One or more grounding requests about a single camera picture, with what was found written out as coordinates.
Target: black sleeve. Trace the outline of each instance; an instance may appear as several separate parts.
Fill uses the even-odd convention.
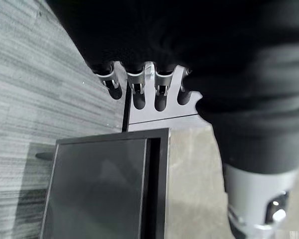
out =
[[[299,0],[48,0],[93,70],[112,60],[192,70],[224,163],[299,165]]]

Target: gray floor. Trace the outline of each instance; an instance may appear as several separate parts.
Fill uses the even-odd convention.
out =
[[[172,130],[169,148],[166,238],[234,239],[212,129]],[[299,239],[299,175],[287,214],[273,239]]]
[[[0,239],[39,233],[51,163],[37,152],[122,127],[124,97],[112,100],[41,2],[0,0]]]

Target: metal clamp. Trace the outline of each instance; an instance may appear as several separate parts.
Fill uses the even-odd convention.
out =
[[[112,68],[112,72],[108,75],[105,76],[99,74],[96,75],[99,77],[101,83],[109,90],[111,89],[111,86],[113,86],[114,89],[117,89],[120,85],[119,78],[116,75],[115,70],[113,68]]]
[[[170,88],[171,80],[173,78],[174,72],[170,73],[169,75],[161,75],[155,71],[155,89],[156,95],[159,96],[161,93],[160,86],[165,86],[164,89],[164,96],[167,96],[168,90]]]
[[[144,67],[140,73],[133,74],[127,72],[129,86],[132,90],[133,95],[136,94],[136,91],[139,91],[140,94],[144,94],[144,86],[145,86],[145,70]]]

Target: vinyl plank flooring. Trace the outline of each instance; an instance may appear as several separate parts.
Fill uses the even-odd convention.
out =
[[[59,138],[120,132],[124,100],[109,96],[44,1],[0,1],[0,239],[38,237],[51,162],[35,154]]]

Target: concrete floor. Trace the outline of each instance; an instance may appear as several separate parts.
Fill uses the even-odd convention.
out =
[[[212,129],[172,130],[169,147],[166,238],[233,239]],[[299,175],[287,215],[273,239],[299,239]]]

